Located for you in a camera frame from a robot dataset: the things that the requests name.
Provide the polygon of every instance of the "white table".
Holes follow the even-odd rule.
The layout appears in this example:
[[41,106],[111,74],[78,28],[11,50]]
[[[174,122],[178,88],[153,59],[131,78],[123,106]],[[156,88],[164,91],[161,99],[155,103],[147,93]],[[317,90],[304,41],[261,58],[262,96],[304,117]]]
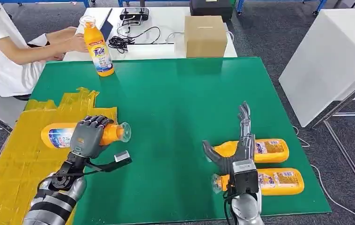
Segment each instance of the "white table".
[[[106,19],[106,16],[111,8],[87,8],[84,15],[91,15],[96,18],[96,26],[100,28]],[[110,39],[113,36],[118,36],[117,28],[122,24],[119,18],[121,11],[124,8],[114,7],[108,18],[108,22],[113,25]],[[155,42],[156,44],[165,43],[166,38],[173,32],[184,32],[185,30],[185,16],[190,15],[189,7],[148,7],[149,19],[143,21],[140,26],[131,26],[130,35],[135,36],[146,29],[157,26],[161,30],[160,38]],[[127,27],[120,28],[120,34],[126,31]],[[79,26],[77,32],[83,33],[83,26]],[[138,44],[151,43],[158,36],[157,29],[151,29],[146,34],[136,38],[135,42]],[[237,57],[231,36],[226,33],[227,46],[224,57]],[[129,52],[124,54],[119,53],[116,49],[109,48],[113,60],[141,60],[141,59],[177,59],[185,58],[184,34],[175,34],[174,37],[168,39],[169,43],[174,45],[133,45],[129,46]],[[68,52],[63,61],[91,61],[88,53],[82,52]]]
[[279,81],[302,127],[349,96],[355,90],[355,9],[321,10]]

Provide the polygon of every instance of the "gray carpet floor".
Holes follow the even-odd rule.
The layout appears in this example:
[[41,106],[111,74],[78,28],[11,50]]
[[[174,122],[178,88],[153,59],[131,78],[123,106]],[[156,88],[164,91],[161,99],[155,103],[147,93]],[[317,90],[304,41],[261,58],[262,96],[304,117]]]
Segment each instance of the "gray carpet floor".
[[[325,8],[332,8],[336,0],[329,0]],[[318,2],[246,1],[241,15],[233,14],[228,27],[235,35],[238,56],[260,56],[293,125],[299,127],[293,110],[278,83],[278,78],[314,21],[312,11]],[[117,1],[96,0],[96,7],[117,7]],[[148,7],[188,6],[187,2],[149,2]],[[45,32],[77,26],[85,11],[82,3],[73,4],[5,4],[13,21],[26,41]],[[346,112],[355,111],[355,102]],[[355,162],[355,118],[332,118],[332,127]],[[321,173],[330,195],[345,207],[355,210],[355,175],[351,172],[326,127],[317,130],[300,129],[299,136],[311,147],[305,148],[309,161]],[[7,133],[0,131],[0,148]],[[265,224],[273,225],[355,225],[355,216],[329,201],[333,213],[265,217]],[[191,225],[220,224],[226,221],[187,223]]]

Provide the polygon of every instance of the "person's arm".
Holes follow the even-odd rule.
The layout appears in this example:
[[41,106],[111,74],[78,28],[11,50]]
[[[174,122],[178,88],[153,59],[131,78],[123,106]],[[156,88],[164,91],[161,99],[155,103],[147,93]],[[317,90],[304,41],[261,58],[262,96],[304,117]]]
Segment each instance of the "person's arm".
[[88,50],[83,34],[76,34],[72,38],[57,44],[24,49],[17,47],[10,37],[4,37],[0,39],[0,51],[14,63],[24,65],[45,60],[61,53],[70,51],[87,52]]

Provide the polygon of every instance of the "green table mat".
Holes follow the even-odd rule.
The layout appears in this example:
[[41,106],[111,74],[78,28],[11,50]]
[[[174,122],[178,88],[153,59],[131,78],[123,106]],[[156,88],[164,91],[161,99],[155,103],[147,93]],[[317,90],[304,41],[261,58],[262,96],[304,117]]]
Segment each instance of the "green table mat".
[[222,193],[211,176],[201,141],[212,145],[239,137],[238,106],[251,108],[257,139],[281,138],[290,156],[280,164],[304,179],[299,195],[264,196],[262,215],[323,213],[331,209],[260,58],[131,60],[114,62],[99,77],[92,62],[47,64],[32,99],[59,104],[64,92],[100,92],[96,107],[118,107],[118,121],[132,127],[128,143],[115,142],[95,163],[129,150],[133,162],[111,173],[87,176],[75,225],[131,224],[224,218]]

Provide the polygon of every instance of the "robotic arm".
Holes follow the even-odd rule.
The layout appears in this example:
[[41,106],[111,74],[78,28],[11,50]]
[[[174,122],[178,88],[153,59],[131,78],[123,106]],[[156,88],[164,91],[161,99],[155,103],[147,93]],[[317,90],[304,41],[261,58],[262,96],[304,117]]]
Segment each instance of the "robotic arm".
[[235,224],[264,225],[260,218],[261,189],[258,171],[254,162],[255,135],[251,134],[250,109],[246,102],[239,106],[240,138],[236,152],[231,157],[222,157],[208,141],[202,141],[205,155],[219,166],[220,175],[229,175],[229,184],[224,196],[224,214],[230,224],[226,204]]
[[[84,176],[97,172],[111,172],[132,162],[128,151],[114,155],[114,162],[105,165],[91,163],[107,146],[100,146],[104,128],[112,120],[100,116],[87,116],[75,127],[67,160],[56,173],[51,173],[37,187],[31,208],[23,225],[64,225],[87,183]],[[83,172],[88,166],[91,172]]]

